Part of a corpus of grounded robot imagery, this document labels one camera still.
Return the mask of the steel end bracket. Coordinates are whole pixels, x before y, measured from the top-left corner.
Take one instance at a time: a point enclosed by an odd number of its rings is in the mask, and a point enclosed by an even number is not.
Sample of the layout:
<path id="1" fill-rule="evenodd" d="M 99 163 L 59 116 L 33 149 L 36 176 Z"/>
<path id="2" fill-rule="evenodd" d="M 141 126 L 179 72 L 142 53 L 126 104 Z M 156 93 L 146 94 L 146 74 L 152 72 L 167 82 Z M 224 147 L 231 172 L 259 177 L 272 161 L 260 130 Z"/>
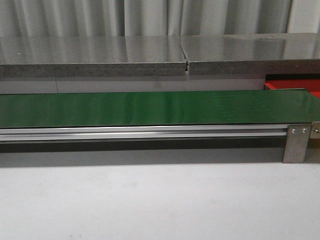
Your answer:
<path id="1" fill-rule="evenodd" d="M 320 139 L 320 122 L 315 121 L 311 124 L 310 139 Z"/>

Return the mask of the right steel table top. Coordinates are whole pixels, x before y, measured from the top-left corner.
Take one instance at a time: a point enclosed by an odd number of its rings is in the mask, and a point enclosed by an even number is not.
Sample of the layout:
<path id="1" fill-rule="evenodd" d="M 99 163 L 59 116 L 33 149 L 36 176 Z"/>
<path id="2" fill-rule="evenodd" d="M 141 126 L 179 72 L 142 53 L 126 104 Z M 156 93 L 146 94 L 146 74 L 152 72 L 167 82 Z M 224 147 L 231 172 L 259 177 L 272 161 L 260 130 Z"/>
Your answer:
<path id="1" fill-rule="evenodd" d="M 190 75 L 319 74 L 318 33 L 181 36 Z"/>

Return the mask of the red plastic tray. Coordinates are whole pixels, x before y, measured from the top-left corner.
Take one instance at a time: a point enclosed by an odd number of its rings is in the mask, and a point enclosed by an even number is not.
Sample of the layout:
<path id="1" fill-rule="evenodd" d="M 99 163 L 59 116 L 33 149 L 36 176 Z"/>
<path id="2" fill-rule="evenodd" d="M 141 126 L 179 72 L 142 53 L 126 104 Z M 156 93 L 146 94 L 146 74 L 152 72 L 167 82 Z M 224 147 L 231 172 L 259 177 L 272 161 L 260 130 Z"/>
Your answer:
<path id="1" fill-rule="evenodd" d="M 320 74 L 268 74 L 265 77 L 266 90 L 305 89 L 320 98 Z"/>

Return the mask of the steel conveyor support bracket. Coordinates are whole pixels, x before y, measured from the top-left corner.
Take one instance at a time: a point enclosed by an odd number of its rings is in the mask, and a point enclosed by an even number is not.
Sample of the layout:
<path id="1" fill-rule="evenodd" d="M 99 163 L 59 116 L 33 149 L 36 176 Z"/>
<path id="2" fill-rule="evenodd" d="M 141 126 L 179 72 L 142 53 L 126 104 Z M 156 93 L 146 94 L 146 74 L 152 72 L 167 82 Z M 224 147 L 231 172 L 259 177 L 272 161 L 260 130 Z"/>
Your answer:
<path id="1" fill-rule="evenodd" d="M 310 124 L 289 125 L 282 162 L 284 164 L 299 164 L 305 160 L 311 133 Z"/>

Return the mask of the green conveyor belt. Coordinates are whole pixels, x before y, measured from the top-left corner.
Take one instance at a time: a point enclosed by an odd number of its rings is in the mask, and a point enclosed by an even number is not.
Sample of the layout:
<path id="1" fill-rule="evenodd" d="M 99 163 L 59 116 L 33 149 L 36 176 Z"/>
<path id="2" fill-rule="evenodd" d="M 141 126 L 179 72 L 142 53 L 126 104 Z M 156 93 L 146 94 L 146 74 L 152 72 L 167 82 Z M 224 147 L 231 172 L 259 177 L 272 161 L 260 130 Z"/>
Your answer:
<path id="1" fill-rule="evenodd" d="M 306 90 L 3 94 L 1 128 L 302 124 L 320 119 Z"/>

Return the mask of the grey pleated curtain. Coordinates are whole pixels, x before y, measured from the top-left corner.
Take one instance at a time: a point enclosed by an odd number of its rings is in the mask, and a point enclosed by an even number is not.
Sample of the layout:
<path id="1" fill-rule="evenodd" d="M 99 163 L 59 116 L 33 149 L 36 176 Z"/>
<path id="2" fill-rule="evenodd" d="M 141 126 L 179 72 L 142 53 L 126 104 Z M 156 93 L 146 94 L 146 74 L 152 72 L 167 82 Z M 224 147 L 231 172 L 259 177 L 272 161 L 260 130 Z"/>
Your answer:
<path id="1" fill-rule="evenodd" d="M 318 33 L 317 0 L 3 0 L 2 37 Z"/>

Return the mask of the aluminium conveyor side rail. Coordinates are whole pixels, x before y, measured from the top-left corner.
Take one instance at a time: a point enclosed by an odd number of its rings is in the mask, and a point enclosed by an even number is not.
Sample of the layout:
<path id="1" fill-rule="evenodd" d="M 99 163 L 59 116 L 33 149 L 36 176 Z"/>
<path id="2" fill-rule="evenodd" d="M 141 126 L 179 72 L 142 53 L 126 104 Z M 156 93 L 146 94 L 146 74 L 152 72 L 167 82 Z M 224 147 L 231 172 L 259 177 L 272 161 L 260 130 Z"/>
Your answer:
<path id="1" fill-rule="evenodd" d="M 1 142 L 286 136 L 287 124 L 4 128 Z"/>

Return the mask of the left steel table top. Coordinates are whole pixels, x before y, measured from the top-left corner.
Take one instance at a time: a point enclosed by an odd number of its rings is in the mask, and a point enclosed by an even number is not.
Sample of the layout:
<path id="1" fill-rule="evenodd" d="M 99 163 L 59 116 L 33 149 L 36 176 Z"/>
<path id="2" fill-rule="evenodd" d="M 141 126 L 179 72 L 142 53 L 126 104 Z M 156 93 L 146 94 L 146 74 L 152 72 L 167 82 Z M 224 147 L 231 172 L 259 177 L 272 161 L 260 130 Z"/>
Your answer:
<path id="1" fill-rule="evenodd" d="M 2 37 L 2 78 L 183 76 L 173 36 Z"/>

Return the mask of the steel table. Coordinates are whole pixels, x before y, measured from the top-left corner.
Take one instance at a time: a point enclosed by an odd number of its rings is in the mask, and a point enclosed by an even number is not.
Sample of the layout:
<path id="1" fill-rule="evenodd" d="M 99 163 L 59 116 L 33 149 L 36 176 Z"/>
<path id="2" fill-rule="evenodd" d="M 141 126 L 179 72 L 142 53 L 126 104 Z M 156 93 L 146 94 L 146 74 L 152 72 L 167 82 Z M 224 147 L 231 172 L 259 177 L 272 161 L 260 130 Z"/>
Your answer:
<path id="1" fill-rule="evenodd" d="M 318 33 L 181 36 L 190 75 L 319 74 Z"/>
<path id="2" fill-rule="evenodd" d="M 173 36 L 2 37 L 2 78 L 183 76 Z"/>

